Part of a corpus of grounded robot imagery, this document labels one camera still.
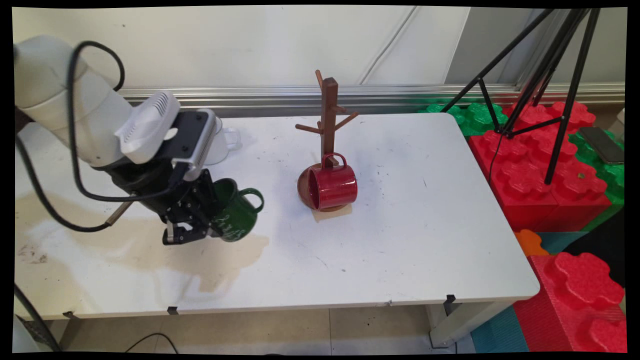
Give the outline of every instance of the white wall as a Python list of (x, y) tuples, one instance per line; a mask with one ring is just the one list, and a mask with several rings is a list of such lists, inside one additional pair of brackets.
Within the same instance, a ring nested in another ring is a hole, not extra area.
[[(120, 55), (126, 88), (313, 85), (314, 71), (357, 84), (411, 6), (13, 8), (13, 41), (35, 35), (101, 42)], [(367, 84), (441, 84), (467, 7), (420, 6)], [(117, 79), (113, 60), (89, 64)]]

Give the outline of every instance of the wooden mug tree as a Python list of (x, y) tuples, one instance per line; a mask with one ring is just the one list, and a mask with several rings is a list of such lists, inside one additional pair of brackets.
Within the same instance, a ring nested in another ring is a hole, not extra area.
[[(330, 154), (333, 152), (335, 132), (342, 126), (345, 126), (349, 121), (353, 120), (359, 114), (358, 112), (354, 112), (336, 125), (336, 113), (347, 112), (347, 109), (343, 108), (342, 106), (338, 106), (338, 82), (336, 82), (336, 80), (333, 78), (322, 79), (320, 70), (316, 70), (316, 78), (318, 80), (318, 85), (320, 85), (320, 91), (322, 91), (322, 115), (320, 116), (320, 121), (317, 122), (317, 129), (315, 127), (300, 124), (296, 124), (296, 129), (320, 134), (320, 158), (322, 158), (325, 154)], [(335, 165), (338, 165), (338, 161), (333, 158), (333, 156), (327, 157), (324, 166), (334, 167)], [(309, 168), (320, 167), (320, 163), (312, 165), (306, 168), (298, 178), (298, 194), (300, 195), (300, 199), (302, 200), (302, 202), (304, 202), (305, 205), (310, 208), (313, 207), (311, 205), (311, 198), (309, 197), (307, 184), (308, 170)], [(320, 211), (335, 211), (338, 209), (342, 209), (344, 206), (346, 205), (334, 206), (332, 208), (321, 209)]]

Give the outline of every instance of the black cable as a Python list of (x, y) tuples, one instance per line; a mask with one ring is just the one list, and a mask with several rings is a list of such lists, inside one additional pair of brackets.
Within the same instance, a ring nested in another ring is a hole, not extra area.
[(163, 334), (162, 332), (154, 332), (153, 334), (149, 334), (149, 335), (145, 336), (144, 338), (138, 340), (135, 344), (131, 345), (131, 347), (128, 348), (127, 351), (125, 351), (125, 352), (129, 352), (132, 348), (136, 347), (137, 344), (141, 343), (145, 339), (149, 339), (153, 335), (164, 336), (164, 338), (167, 339), (167, 341), (169, 341), (169, 344), (171, 344), (171, 347), (173, 348), (173, 351), (175, 351), (176, 354), (179, 354), (178, 349), (176, 349), (175, 345), (173, 344), (173, 341), (171, 341), (171, 339), (167, 335)]
[(20, 288), (18, 287), (18, 284), (16, 284), (15, 282), (13, 283), (13, 294), (15, 295), (15, 297), (18, 298), (18, 300), (20, 300), (20, 303), (22, 303), (22, 306), (24, 306), (24, 308), (27, 309), (27, 312), (29, 313), (33, 321), (36, 324), (38, 324), (39, 327), (42, 328), (42, 331), (44, 332), (44, 336), (47, 338), (47, 341), (49, 342), (49, 346), (52, 347), (52, 350), (62, 351), (62, 349), (60, 348), (60, 345), (56, 341), (56, 338), (54, 338), (53, 334), (51, 334), (51, 330), (49, 330), (49, 327), (47, 326), (47, 324), (44, 323), (44, 321), (40, 317), (40, 314), (38, 314), (38, 311), (36, 311), (35, 307), (31, 305), (31, 302), (29, 301), (29, 299), (27, 299), (27, 297), (24, 295), (22, 290), (20, 290)]
[(498, 150), (500, 150), (500, 143), (502, 142), (502, 137), (504, 136), (504, 129), (502, 130), (502, 134), (500, 134), (500, 140), (498, 140), (498, 146), (495, 147), (495, 154), (493, 154), (493, 159), (491, 159), (491, 165), (489, 166), (489, 187), (491, 186), (491, 171), (493, 171), (493, 162), (495, 161), (495, 157), (498, 156)]
[(33, 189), (36, 191), (36, 195), (38, 196), (38, 200), (42, 203), (44, 208), (47, 210), (49, 215), (55, 219), (55, 221), (59, 222), (61, 225), (68, 227), (74, 231), (80, 231), (82, 233), (94, 233), (96, 231), (104, 230), (107, 227), (111, 226), (111, 224), (105, 222), (102, 225), (92, 226), (92, 227), (84, 227), (78, 226), (75, 224), (71, 224), (66, 221), (63, 217), (58, 214), (58, 212), (51, 206), (49, 199), (44, 195), (42, 191), (42, 187), (40, 186), (40, 182), (38, 181), (38, 176), (36, 175), (35, 170), (33, 170), (33, 164), (31, 164), (31, 159), (29, 159), (29, 154), (27, 154), (27, 149), (24, 147), (22, 140), (19, 136), (15, 136), (15, 146), (18, 148), (20, 152), (20, 156), (22, 157), (22, 162), (24, 162), (24, 167), (27, 169), (27, 175), (29, 176), (29, 180), (31, 181), (31, 185)]
[(122, 84), (124, 84), (124, 66), (122, 65), (122, 61), (120, 60), (118, 55), (113, 50), (95, 41), (83, 41), (78, 46), (76, 46), (76, 48), (74, 49), (74, 52), (71, 55), (71, 60), (69, 61), (69, 68), (67, 71), (67, 112), (68, 112), (68, 125), (69, 125), (69, 150), (71, 151), (71, 165), (73, 166), (74, 181), (76, 182), (76, 186), (78, 190), (89, 199), (98, 200), (98, 201), (108, 201), (108, 202), (128, 202), (128, 201), (149, 200), (149, 199), (153, 199), (154, 197), (163, 196), (172, 192), (176, 187), (178, 187), (180, 183), (179, 180), (173, 183), (170, 183), (167, 189), (161, 192), (150, 193), (146, 195), (138, 195), (138, 196), (116, 196), (116, 197), (101, 196), (101, 195), (96, 195), (94, 193), (90, 193), (89, 191), (87, 191), (87, 189), (84, 188), (84, 185), (82, 184), (82, 179), (80, 177), (80, 166), (78, 165), (78, 158), (77, 158), (76, 119), (75, 119), (76, 115), (74, 114), (74, 78), (76, 74), (76, 65), (78, 63), (78, 60), (80, 59), (80, 52), (85, 47), (89, 47), (89, 46), (97, 47), (98, 49), (109, 53), (109, 55), (111, 55), (118, 63), (118, 68), (120, 69), (120, 81), (113, 88), (113, 90), (115, 91), (119, 90), (120, 87), (122, 87)]

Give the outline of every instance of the orange foam block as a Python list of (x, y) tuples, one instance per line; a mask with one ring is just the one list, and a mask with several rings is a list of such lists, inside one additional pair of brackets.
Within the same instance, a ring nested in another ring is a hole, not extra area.
[(527, 229), (523, 229), (514, 234), (525, 256), (549, 255), (549, 253), (540, 246), (542, 244), (542, 238), (538, 236), (538, 234)]

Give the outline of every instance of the table leg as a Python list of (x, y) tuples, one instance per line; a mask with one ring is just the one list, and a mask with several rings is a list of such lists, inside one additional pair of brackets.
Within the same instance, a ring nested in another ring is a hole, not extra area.
[[(485, 321), (493, 318), (513, 302), (467, 302), (460, 304), (449, 316), (439, 318), (438, 323), (431, 324), (431, 344), (434, 348), (450, 347), (463, 336), (475, 330)], [(438, 307), (428, 308), (429, 315), (441, 314), (442, 305), (427, 305)]]

